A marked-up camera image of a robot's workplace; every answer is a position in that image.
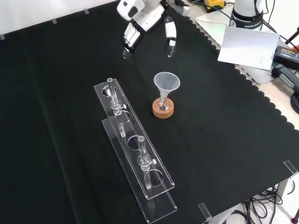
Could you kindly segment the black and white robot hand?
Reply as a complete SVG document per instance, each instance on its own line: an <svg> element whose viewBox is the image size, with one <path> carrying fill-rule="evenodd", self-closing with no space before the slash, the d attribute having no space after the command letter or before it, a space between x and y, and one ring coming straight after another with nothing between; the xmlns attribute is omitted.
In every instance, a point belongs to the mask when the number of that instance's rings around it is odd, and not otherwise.
<svg viewBox="0 0 299 224"><path fill-rule="evenodd" d="M168 58L175 52L177 30L174 20L166 15L166 10L172 6L166 0L121 0L117 6L119 15L128 21L123 34L123 58L128 59L142 40L161 21L165 23L166 45Z"/></svg>

